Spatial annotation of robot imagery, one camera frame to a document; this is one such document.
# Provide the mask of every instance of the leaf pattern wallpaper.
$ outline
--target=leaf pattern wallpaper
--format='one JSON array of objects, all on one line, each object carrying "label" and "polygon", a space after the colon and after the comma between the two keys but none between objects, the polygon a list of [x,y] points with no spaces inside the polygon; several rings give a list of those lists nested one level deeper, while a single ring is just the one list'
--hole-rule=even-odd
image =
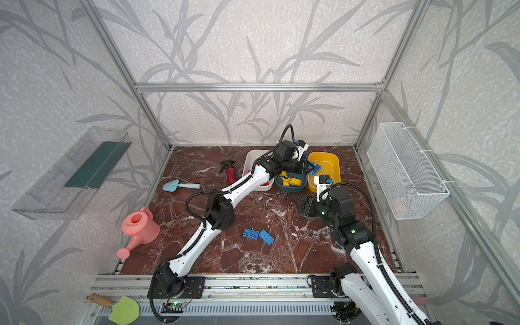
[{"label": "leaf pattern wallpaper", "polygon": [[[78,3],[0,3],[0,323],[71,324],[117,261],[122,218],[141,204],[167,147]],[[128,131],[127,153],[74,221],[11,207],[91,126]]]},{"label": "leaf pattern wallpaper", "polygon": [[[389,89],[513,262],[520,266],[520,2],[432,2]],[[396,221],[366,150],[407,269],[417,271],[441,321],[520,324],[520,311],[448,202],[427,217]]]},{"label": "leaf pattern wallpaper", "polygon": [[[415,6],[415,0],[95,3],[140,83],[380,82]],[[146,97],[173,144],[271,144],[287,123],[310,132],[313,144],[353,144],[375,94]]]}]

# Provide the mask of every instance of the light blue trowel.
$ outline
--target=light blue trowel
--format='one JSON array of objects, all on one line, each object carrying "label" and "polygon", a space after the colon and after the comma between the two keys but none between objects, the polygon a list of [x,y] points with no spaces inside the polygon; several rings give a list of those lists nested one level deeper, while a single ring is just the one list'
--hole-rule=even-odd
[{"label": "light blue trowel", "polygon": [[197,189],[199,189],[200,188],[200,184],[191,184],[191,183],[179,184],[179,180],[176,179],[176,180],[173,180],[173,181],[171,181],[169,183],[164,184],[163,185],[163,191],[175,192],[177,187],[197,188]]}]

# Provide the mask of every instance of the red marble surface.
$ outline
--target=red marble surface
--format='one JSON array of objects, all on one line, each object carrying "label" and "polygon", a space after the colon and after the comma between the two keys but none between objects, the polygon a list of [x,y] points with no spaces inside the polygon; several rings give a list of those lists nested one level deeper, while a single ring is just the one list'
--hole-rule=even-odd
[{"label": "red marble surface", "polygon": [[[150,204],[154,220],[160,225],[159,236],[151,243],[131,251],[121,273],[151,274],[157,263],[175,256],[199,226],[189,216],[185,200],[199,191],[178,188],[165,192],[162,186],[174,179],[181,183],[201,183],[204,190],[227,186],[226,173],[219,174],[222,160],[236,160],[235,176],[242,175],[246,154],[252,149],[270,147],[179,147],[175,148],[161,182]],[[340,160],[341,181],[358,185],[368,193],[367,184],[352,147],[310,147],[313,151],[332,152]],[[308,188],[301,193],[315,195]],[[352,190],[356,217],[371,229],[368,204],[361,194]],[[207,196],[195,197],[191,209],[204,214]],[[293,194],[281,192],[273,185],[267,192],[253,191],[235,208],[235,223],[220,233],[200,255],[191,269],[192,274],[211,273],[318,273],[330,272],[335,266],[351,263],[349,256],[331,240],[330,232],[318,218],[306,218],[296,210]],[[274,239],[268,246],[261,238],[247,239],[244,228],[265,229]],[[388,264],[394,263],[381,225],[378,222],[379,245]]]}]

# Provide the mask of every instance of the white wire mesh basket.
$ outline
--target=white wire mesh basket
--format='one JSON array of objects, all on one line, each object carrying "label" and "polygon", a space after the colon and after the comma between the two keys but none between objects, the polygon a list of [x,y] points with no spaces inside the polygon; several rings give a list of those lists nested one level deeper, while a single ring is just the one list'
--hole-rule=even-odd
[{"label": "white wire mesh basket", "polygon": [[396,219],[422,218],[450,195],[410,131],[380,123],[368,157]]}]

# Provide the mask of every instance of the blue building block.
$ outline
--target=blue building block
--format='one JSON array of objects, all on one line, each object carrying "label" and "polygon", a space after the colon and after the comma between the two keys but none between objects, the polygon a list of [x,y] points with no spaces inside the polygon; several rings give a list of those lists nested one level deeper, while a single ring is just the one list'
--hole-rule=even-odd
[{"label": "blue building block", "polygon": [[262,238],[269,246],[271,246],[272,242],[275,241],[273,237],[271,237],[270,234],[268,234],[265,230],[262,230],[262,232],[259,234],[260,238]]},{"label": "blue building block", "polygon": [[256,230],[250,230],[250,229],[244,229],[244,237],[249,239],[258,239],[258,231]]}]

